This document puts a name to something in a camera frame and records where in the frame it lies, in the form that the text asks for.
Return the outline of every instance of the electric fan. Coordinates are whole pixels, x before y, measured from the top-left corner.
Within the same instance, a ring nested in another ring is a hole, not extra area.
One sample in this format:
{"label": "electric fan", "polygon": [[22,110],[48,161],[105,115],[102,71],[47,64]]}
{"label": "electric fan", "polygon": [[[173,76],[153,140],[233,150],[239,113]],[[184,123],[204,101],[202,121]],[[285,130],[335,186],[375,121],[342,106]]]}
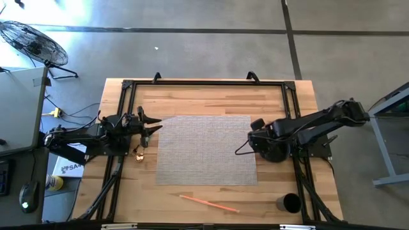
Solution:
{"label": "electric fan", "polygon": [[59,68],[74,74],[55,77],[50,72],[53,79],[78,77],[77,73],[61,67],[68,63],[65,50],[53,39],[31,26],[10,20],[0,22],[0,34],[7,43],[31,59],[43,63],[48,68]]}

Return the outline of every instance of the pencil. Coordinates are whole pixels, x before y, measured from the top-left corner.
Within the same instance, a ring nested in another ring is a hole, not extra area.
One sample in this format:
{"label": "pencil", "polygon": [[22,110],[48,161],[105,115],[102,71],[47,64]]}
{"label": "pencil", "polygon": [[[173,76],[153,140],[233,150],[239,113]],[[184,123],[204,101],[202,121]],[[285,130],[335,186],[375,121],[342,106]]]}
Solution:
{"label": "pencil", "polygon": [[236,210],[234,208],[228,208],[228,207],[221,206],[221,205],[218,205],[218,204],[212,204],[210,202],[202,201],[200,199],[193,198],[193,197],[188,197],[188,196],[185,196],[185,195],[179,195],[179,196],[182,197],[182,198],[190,199],[191,201],[196,201],[196,202],[206,204],[206,205],[209,205],[209,206],[213,206],[213,207],[216,207],[216,208],[221,208],[221,209],[224,209],[224,210],[227,210],[227,211],[233,211],[233,212],[236,212],[236,213],[240,213],[240,210]]}

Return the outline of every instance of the gray floor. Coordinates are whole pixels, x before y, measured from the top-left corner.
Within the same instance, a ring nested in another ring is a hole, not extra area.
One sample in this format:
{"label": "gray floor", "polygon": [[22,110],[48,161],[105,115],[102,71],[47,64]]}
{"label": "gray floor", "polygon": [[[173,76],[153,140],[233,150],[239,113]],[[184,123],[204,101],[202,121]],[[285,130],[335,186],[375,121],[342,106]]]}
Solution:
{"label": "gray floor", "polygon": [[[25,10],[10,3],[0,20],[99,27],[285,29],[279,0],[24,2]],[[294,29],[408,30],[405,0],[288,0],[288,6]],[[160,72],[163,77],[242,79],[253,70],[261,79],[294,79],[287,36],[281,34],[45,33],[66,49],[70,57],[66,67],[80,75],[54,80],[47,90],[66,112],[99,102],[107,77],[153,77]],[[368,109],[409,79],[407,36],[295,36],[295,45],[302,77],[313,81],[321,109],[350,97]],[[32,67],[7,43],[0,43],[0,53],[0,66]],[[45,102],[44,111],[52,109]],[[83,114],[94,116],[97,109],[91,107]],[[58,123],[44,118],[43,128]],[[356,224],[407,228],[409,184],[372,186],[372,179],[386,176],[387,171],[371,126],[342,128],[336,134],[339,137],[331,146],[344,218]],[[50,158],[50,172],[55,160]],[[402,158],[400,163],[409,164],[409,160]],[[65,189],[75,186],[73,181]],[[72,198],[73,192],[47,197],[43,218],[65,220]],[[64,209],[55,208],[55,203]]]}

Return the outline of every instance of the woven mat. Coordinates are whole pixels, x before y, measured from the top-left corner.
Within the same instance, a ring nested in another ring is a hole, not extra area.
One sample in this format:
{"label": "woven mat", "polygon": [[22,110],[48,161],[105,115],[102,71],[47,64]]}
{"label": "woven mat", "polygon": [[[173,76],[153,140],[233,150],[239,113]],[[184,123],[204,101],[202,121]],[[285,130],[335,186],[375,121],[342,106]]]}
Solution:
{"label": "woven mat", "polygon": [[[250,116],[177,116],[159,130],[159,185],[257,185],[254,154],[236,156]],[[240,152],[251,151],[247,144]]]}

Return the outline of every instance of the wooden tabletop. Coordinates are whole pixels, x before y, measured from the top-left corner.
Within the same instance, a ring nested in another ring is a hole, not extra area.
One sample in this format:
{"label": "wooden tabletop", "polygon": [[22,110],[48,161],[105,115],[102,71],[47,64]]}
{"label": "wooden tabletop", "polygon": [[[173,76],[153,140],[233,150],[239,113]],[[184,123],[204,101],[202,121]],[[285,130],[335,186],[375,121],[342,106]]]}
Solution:
{"label": "wooden tabletop", "polygon": [[[107,79],[100,105],[101,116],[116,114],[123,80]],[[296,80],[295,84],[301,115],[316,112],[312,82]],[[128,100],[129,96],[125,100],[125,108]],[[269,122],[285,117],[281,89],[277,86],[138,86],[134,110],[139,105],[143,106],[147,116],[159,119],[179,115],[247,115],[251,116],[252,121],[263,118]],[[160,132],[151,138],[150,147],[144,150],[142,162],[136,162],[133,156],[125,158],[115,222],[236,224],[302,222],[300,213],[282,212],[275,205],[277,198],[290,192],[297,193],[291,159],[275,164],[256,154],[257,186],[156,185],[158,135]],[[135,135],[131,149],[138,144],[139,136]],[[106,161],[107,157],[96,157],[86,164],[73,217],[84,213],[99,193]],[[317,193],[333,214],[341,219],[342,212],[331,168],[320,158],[312,158],[311,167]],[[180,194],[234,208],[240,210],[240,213],[182,199],[179,197]],[[308,195],[306,199],[312,217]],[[107,196],[104,215],[109,209],[110,200],[111,192]]]}

